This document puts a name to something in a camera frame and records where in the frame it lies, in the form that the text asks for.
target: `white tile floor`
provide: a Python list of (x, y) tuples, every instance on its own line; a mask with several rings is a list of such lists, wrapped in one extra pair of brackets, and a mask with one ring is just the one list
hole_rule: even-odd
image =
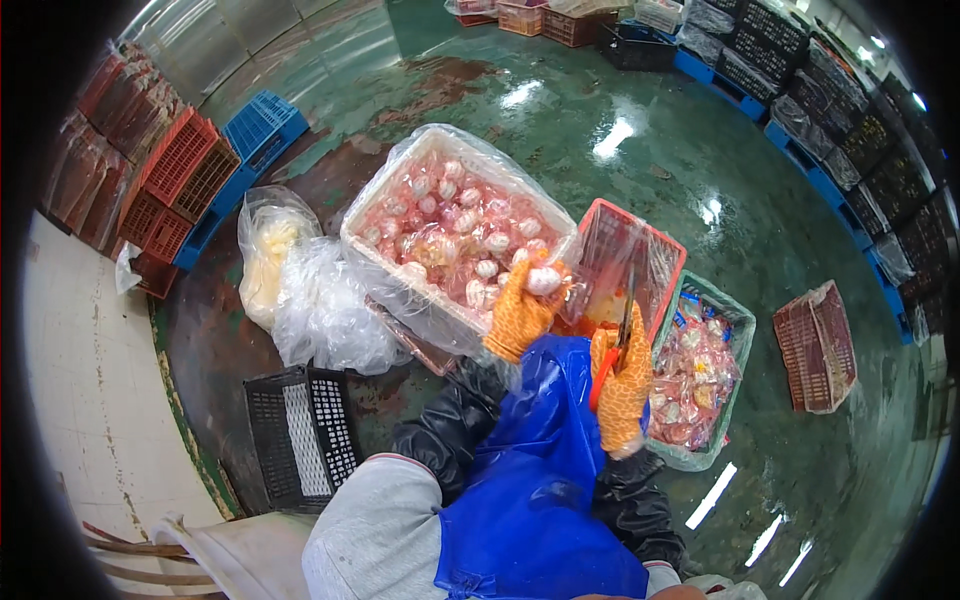
[(146, 299), (117, 296), (113, 263), (38, 214), (30, 237), (30, 389), (78, 523), (142, 541), (167, 511), (189, 527), (222, 522), (170, 412)]

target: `red scissors handle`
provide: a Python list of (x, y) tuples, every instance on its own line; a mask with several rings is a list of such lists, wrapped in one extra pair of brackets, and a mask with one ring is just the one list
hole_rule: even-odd
[(597, 370), (597, 376), (593, 378), (593, 386), (590, 388), (590, 410), (597, 412), (597, 406), (600, 403), (600, 391), (603, 390), (603, 382), (607, 379), (607, 373), (616, 364), (616, 358), (620, 355), (620, 348), (614, 346), (604, 354), (603, 362), (600, 363), (600, 369)]

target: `green basket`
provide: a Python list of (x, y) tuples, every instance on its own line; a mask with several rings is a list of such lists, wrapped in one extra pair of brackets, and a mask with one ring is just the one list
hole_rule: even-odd
[(677, 312), (681, 292), (699, 295), (703, 301), (716, 309), (717, 314), (730, 322), (733, 328), (731, 350), (736, 360), (736, 366), (740, 368), (741, 373), (740, 380), (733, 385), (730, 397), (720, 409), (720, 416), (713, 424), (713, 432), (710, 434), (707, 444), (696, 451), (690, 451), (681, 445), (666, 444), (660, 440), (647, 438), (646, 446), (659, 454), (668, 467), (695, 472), (710, 468), (710, 465), (716, 460), (717, 454), (723, 448), (723, 439), (727, 435), (727, 427), (730, 426), (730, 417), (733, 414), (733, 404), (736, 402), (736, 395), (740, 391), (740, 383), (743, 381), (742, 374), (747, 370), (750, 346), (754, 343), (756, 317), (754, 313), (744, 308), (743, 304), (718, 290), (715, 285), (684, 269), (680, 273), (680, 280), (677, 282), (673, 297), (670, 299), (670, 305), (667, 306), (666, 317), (660, 325), (657, 337), (654, 338), (654, 364), (657, 364), (660, 349), (663, 348), (663, 344), (666, 343), (667, 336), (670, 335), (673, 328), (673, 315)]

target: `metal wall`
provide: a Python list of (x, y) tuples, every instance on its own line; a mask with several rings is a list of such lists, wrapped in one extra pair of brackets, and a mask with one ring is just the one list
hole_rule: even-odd
[(271, 40), (336, 0), (153, 0), (121, 35), (143, 44), (180, 96), (201, 105)]

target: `blue apron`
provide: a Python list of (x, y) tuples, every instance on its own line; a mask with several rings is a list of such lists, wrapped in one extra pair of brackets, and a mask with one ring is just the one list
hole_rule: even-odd
[(646, 569), (590, 516), (606, 456), (588, 408), (589, 340), (543, 336), (522, 368), (463, 495), (440, 511), (434, 585), (454, 600), (644, 598)]

